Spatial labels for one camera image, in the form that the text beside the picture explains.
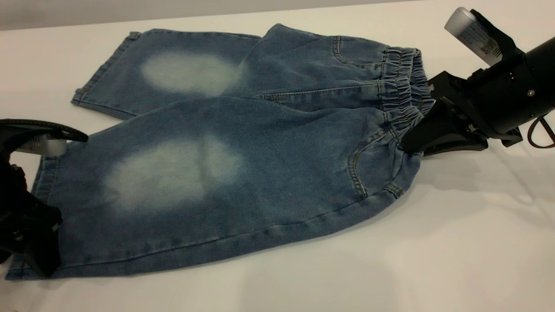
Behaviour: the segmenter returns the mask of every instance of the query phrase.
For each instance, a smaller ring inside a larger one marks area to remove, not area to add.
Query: elastic waistband
[[[430,95],[422,54],[418,49],[387,48],[380,81],[381,109],[399,143],[429,111],[435,100]]]

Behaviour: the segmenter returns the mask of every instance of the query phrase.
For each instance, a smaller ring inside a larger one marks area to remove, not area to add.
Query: jeans
[[[125,119],[43,157],[52,278],[208,263],[334,233],[411,185],[399,146],[433,104],[420,51],[276,25],[131,33],[74,104]],[[7,279],[38,279],[15,258]]]

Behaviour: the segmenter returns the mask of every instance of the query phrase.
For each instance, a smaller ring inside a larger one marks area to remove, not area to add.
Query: pant leg
[[[128,119],[180,100],[218,96],[259,39],[164,29],[132,32],[77,89],[72,103]]]

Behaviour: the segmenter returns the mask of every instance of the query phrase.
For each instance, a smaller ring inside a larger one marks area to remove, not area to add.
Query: hem
[[[73,96],[71,103],[77,106],[85,106],[87,93],[89,93],[96,83],[101,79],[105,72],[107,72],[110,67],[118,60],[120,56],[125,52],[131,44],[141,36],[140,32],[130,32],[129,35],[124,39],[124,41],[119,45],[119,47],[114,51],[112,56],[100,66],[94,73],[92,78],[85,84],[83,88],[75,90],[75,95]]]

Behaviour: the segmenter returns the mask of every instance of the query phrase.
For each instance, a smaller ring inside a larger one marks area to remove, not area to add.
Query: wall
[[[0,0],[0,30],[399,1],[407,0]]]

